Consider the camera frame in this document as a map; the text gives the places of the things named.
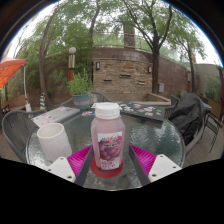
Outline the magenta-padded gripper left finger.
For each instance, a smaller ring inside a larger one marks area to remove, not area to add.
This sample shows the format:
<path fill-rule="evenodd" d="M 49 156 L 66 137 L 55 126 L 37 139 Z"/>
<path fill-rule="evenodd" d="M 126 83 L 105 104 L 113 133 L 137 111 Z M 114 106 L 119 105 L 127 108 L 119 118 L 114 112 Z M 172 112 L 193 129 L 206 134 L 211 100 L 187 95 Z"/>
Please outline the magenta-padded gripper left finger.
<path fill-rule="evenodd" d="M 59 157 L 46 170 L 76 185 L 83 186 L 93 157 L 93 147 L 88 146 L 68 158 Z"/>

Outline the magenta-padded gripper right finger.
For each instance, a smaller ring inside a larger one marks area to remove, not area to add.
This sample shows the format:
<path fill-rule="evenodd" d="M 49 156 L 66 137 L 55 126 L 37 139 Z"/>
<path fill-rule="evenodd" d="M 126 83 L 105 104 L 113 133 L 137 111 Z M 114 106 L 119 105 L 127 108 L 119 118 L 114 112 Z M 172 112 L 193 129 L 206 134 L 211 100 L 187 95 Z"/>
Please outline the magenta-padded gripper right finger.
<path fill-rule="evenodd" d="M 129 156 L 142 186 L 181 170 L 164 154 L 154 155 L 134 145 L 129 145 Z"/>

